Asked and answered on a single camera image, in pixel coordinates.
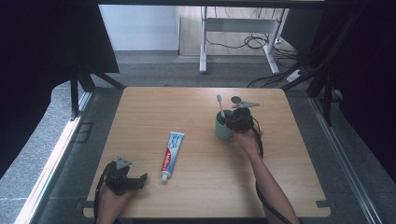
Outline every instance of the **toothpaste tube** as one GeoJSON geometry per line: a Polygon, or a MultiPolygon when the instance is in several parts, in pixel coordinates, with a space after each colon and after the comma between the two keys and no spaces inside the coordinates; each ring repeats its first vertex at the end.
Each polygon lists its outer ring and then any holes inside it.
{"type": "Polygon", "coordinates": [[[178,149],[180,148],[183,138],[184,133],[170,132],[169,134],[168,148],[166,149],[165,158],[163,159],[163,167],[161,168],[163,184],[165,184],[168,177],[172,175],[178,149]]]}

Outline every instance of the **toothbrush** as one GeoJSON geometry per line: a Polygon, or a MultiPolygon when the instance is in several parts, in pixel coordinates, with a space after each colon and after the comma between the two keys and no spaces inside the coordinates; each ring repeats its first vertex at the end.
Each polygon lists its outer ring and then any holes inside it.
{"type": "Polygon", "coordinates": [[[224,111],[223,111],[222,106],[221,106],[221,95],[220,94],[218,94],[218,101],[219,101],[219,105],[220,105],[221,116],[225,119],[224,111]]]}

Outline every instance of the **cup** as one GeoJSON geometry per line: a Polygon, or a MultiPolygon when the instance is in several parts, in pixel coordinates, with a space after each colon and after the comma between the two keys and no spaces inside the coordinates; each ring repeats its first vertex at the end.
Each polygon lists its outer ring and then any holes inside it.
{"type": "MultiPolygon", "coordinates": [[[[231,110],[223,110],[225,116],[231,116],[233,111],[231,110]]],[[[233,134],[231,133],[231,130],[225,126],[222,117],[221,117],[221,112],[216,115],[216,136],[219,139],[222,140],[230,140],[233,137],[233,134]]]]}

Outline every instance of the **wooden table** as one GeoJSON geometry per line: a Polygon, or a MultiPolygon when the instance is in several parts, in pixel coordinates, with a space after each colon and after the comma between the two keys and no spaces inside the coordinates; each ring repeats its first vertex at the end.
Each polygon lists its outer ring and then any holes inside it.
{"type": "MultiPolygon", "coordinates": [[[[93,201],[105,166],[120,155],[133,162],[129,177],[148,173],[122,217],[264,217],[245,153],[235,141],[215,136],[218,93],[224,109],[231,109],[235,95],[261,104],[250,110],[263,130],[264,162],[298,217],[329,216],[329,207],[317,207],[326,198],[285,93],[277,89],[126,88],[87,201],[93,201]],[[163,185],[171,131],[186,135],[163,185]]],[[[93,217],[93,209],[85,208],[84,215],[93,217]]]]}

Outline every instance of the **colgate logo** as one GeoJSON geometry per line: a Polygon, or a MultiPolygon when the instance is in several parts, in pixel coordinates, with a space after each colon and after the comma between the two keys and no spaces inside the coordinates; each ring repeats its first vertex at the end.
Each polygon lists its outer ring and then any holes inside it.
{"type": "Polygon", "coordinates": [[[165,159],[163,160],[162,171],[165,171],[170,163],[171,163],[171,151],[169,150],[169,148],[167,148],[165,153],[165,159]]]}

